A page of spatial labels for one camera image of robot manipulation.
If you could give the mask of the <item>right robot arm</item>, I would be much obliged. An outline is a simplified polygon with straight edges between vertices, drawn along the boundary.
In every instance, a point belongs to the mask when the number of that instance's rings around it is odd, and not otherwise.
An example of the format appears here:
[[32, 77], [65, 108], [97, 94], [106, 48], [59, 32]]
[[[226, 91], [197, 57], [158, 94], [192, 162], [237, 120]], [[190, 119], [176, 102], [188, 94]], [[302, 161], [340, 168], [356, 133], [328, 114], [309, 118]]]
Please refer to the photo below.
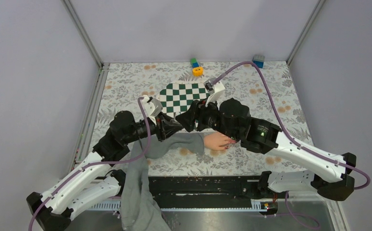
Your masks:
[[195, 100], [175, 119], [188, 132], [211, 128], [240, 142], [241, 147], [250, 152], [270, 154], [304, 168], [288, 173], [262, 172], [257, 192], [264, 198], [287, 191], [310, 191], [330, 200], [344, 201], [355, 190], [355, 180], [350, 176], [351, 167], [356, 163], [355, 155], [333, 155], [296, 141], [278, 125], [251, 117], [249, 108], [233, 98], [221, 105]]

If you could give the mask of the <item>grey sleeved forearm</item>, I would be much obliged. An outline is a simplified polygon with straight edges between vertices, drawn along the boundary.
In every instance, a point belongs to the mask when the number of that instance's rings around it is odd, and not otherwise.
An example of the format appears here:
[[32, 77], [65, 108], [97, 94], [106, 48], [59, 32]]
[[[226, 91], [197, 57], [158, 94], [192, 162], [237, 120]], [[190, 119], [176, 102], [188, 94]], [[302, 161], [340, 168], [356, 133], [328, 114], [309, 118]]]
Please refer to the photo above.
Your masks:
[[169, 231], [157, 202], [149, 190], [147, 159], [158, 159], [169, 150], [187, 148], [195, 154], [204, 154], [202, 133], [176, 133], [164, 141], [151, 136], [150, 146], [140, 159], [129, 163], [121, 195], [121, 220], [125, 231]]

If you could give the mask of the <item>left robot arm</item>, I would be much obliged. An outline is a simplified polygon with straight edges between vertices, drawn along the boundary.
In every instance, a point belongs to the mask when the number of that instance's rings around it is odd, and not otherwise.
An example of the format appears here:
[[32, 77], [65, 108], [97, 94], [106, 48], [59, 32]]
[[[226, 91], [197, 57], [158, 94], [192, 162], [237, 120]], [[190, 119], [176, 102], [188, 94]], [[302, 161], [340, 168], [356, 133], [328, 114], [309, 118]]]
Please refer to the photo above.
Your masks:
[[32, 214], [28, 230], [37, 222], [44, 231], [63, 231], [93, 205], [116, 195], [127, 197], [131, 185], [117, 173], [95, 186], [86, 186], [111, 167], [144, 157], [153, 135], [163, 141], [181, 129], [180, 123], [163, 112], [144, 115], [138, 122], [131, 112], [118, 112], [106, 134], [75, 169], [49, 190], [28, 195], [26, 201]]

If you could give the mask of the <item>person's hand with painted nails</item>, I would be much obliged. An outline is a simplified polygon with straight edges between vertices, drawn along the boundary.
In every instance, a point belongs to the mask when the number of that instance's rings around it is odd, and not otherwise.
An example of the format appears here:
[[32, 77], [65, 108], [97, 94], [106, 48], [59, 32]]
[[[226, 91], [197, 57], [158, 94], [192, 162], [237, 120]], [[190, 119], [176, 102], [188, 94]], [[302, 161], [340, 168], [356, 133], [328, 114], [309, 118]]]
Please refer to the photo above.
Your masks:
[[222, 151], [229, 148], [230, 145], [235, 144], [236, 141], [222, 133], [215, 132], [206, 135], [203, 138], [204, 146], [210, 150]]

